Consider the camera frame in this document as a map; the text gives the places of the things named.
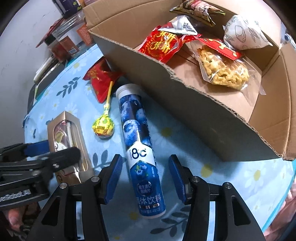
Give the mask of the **person left hand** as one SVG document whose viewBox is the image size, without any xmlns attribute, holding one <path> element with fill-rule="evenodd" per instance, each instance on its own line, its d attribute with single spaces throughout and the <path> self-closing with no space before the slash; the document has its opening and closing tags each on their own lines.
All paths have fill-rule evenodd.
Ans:
<svg viewBox="0 0 296 241">
<path fill-rule="evenodd" d="M 40 211 L 41 208 L 37 202 L 3 211 L 8 221 L 8 230 L 22 240 L 26 239 Z"/>
</svg>

